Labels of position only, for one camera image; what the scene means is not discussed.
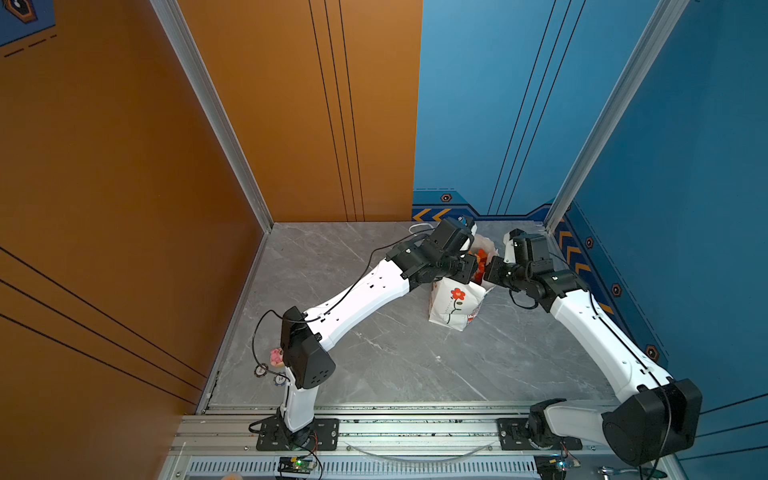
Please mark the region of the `red snack packet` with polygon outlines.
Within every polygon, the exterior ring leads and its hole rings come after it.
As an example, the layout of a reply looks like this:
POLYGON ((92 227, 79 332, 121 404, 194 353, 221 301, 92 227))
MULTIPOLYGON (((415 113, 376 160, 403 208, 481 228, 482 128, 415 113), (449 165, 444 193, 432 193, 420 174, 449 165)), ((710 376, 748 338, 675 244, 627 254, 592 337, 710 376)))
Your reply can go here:
POLYGON ((479 249, 475 251, 473 255, 477 259, 477 269, 474 273, 473 281, 477 284, 481 284, 484 280, 484 274, 488 262, 488 253, 483 249, 479 249))

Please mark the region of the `white paper bag with flowers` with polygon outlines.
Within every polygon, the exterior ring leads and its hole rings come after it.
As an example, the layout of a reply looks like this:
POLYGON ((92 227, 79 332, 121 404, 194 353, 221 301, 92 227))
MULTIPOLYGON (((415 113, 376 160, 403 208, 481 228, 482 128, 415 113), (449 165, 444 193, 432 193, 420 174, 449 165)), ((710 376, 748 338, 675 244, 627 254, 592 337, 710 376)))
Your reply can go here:
MULTIPOLYGON (((488 253, 488 262, 498 255, 494 242, 480 234, 475 235, 469 253, 483 249, 488 253)), ((478 315, 486 295, 493 288, 483 280, 481 284, 473 281, 461 284, 444 278, 432 284, 428 307, 428 321, 456 331, 463 331, 478 315)))

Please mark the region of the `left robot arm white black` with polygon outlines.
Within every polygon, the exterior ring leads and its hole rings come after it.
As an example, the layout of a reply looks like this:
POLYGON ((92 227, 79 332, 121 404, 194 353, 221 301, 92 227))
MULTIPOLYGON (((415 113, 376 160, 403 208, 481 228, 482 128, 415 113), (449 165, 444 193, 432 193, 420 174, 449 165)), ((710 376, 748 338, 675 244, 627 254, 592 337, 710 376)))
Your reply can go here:
POLYGON ((330 351, 356 325, 422 285, 444 278, 470 282, 477 270, 469 253, 476 231, 469 217, 445 218, 432 229, 377 248, 383 259, 335 297, 305 311, 292 307, 282 315, 287 388, 279 417, 288 432, 309 430, 318 388, 336 369, 330 351))

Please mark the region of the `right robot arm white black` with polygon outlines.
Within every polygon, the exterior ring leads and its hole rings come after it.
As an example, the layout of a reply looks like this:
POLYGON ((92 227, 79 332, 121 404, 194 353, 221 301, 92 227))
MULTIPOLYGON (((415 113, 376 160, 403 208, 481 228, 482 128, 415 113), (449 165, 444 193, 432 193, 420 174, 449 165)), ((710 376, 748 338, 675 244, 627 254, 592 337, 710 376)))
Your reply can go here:
POLYGON ((606 445, 623 462, 641 466, 691 448, 703 396, 644 354, 604 313, 587 284, 549 260, 525 265, 493 258, 486 281, 533 299, 579 341, 612 387, 614 409, 578 406, 562 398, 534 404, 527 435, 539 448, 573 437, 606 445))

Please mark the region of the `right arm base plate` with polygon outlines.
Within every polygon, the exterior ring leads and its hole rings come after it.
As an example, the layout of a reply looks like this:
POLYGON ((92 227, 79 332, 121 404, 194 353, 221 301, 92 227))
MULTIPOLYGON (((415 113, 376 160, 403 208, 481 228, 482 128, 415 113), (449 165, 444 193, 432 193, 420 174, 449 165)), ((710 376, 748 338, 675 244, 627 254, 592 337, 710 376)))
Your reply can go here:
POLYGON ((501 449, 512 450, 582 450, 583 443, 574 437, 549 436, 543 440, 535 440, 529 429, 527 417, 499 418, 496 420, 497 432, 501 449))

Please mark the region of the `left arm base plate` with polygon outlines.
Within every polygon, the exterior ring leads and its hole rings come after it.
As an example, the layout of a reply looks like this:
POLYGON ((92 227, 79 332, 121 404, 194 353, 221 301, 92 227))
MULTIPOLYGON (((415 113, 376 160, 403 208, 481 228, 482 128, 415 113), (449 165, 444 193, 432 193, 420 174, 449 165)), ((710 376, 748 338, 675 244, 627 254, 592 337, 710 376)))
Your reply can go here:
POLYGON ((316 418, 308 426, 291 432, 281 419, 271 416, 252 423, 249 431, 256 436, 258 451, 335 451, 339 439, 339 420, 316 418))

